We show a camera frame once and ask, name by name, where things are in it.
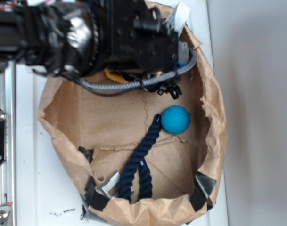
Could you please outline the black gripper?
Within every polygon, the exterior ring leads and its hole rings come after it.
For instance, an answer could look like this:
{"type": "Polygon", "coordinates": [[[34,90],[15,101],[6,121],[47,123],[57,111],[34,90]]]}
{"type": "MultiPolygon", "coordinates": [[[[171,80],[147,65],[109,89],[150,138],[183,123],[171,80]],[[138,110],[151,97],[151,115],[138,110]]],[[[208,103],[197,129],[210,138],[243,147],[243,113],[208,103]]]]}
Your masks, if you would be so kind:
{"type": "Polygon", "coordinates": [[[106,67],[121,72],[167,72],[189,62],[180,35],[162,20],[158,7],[143,0],[107,0],[110,29],[106,67]]]}

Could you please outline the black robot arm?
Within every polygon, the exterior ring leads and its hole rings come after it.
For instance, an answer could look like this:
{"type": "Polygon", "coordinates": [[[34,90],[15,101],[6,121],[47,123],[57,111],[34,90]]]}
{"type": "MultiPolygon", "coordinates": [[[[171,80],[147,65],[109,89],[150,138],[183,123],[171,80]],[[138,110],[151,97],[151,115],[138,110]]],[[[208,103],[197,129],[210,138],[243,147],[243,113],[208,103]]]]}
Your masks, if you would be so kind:
{"type": "Polygon", "coordinates": [[[169,71],[189,60],[179,33],[142,0],[77,0],[0,10],[0,72],[10,61],[68,80],[105,68],[169,71]]]}

